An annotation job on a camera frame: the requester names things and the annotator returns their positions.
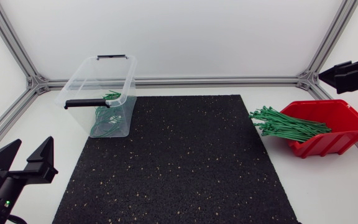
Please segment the black bin handle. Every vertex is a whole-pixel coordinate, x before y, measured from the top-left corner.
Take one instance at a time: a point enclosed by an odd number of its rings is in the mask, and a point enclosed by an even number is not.
[[[66,100],[65,109],[79,106],[105,106],[110,108],[105,99],[84,99],[84,100]]]

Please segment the black cable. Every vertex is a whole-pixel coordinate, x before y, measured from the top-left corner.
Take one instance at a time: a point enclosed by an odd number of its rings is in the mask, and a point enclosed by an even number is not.
[[[9,215],[7,219],[16,224],[27,224],[21,217],[17,217],[15,215]]]

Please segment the plastic container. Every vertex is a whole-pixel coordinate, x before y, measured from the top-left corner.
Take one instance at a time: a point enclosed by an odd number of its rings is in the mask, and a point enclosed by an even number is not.
[[[318,134],[303,143],[287,139],[296,156],[341,155],[358,141],[358,112],[343,100],[295,101],[281,112],[294,118],[326,123],[332,129],[331,133]]]
[[[129,134],[136,101],[136,59],[125,55],[100,55],[84,60],[55,103],[65,109],[91,138],[125,137]],[[106,94],[121,95],[105,100]]]

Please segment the clear plastic bin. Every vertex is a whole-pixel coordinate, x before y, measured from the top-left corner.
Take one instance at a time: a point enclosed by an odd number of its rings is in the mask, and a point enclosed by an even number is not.
[[[135,57],[126,55],[87,58],[55,103],[67,109],[91,138],[125,137],[136,101],[136,63]],[[114,94],[109,96],[112,100],[105,99],[108,94]]]

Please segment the speckled rubber mat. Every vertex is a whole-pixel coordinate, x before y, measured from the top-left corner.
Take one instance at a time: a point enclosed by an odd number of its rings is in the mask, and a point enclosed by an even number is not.
[[[298,223],[239,95],[138,97],[91,139],[54,223]]]

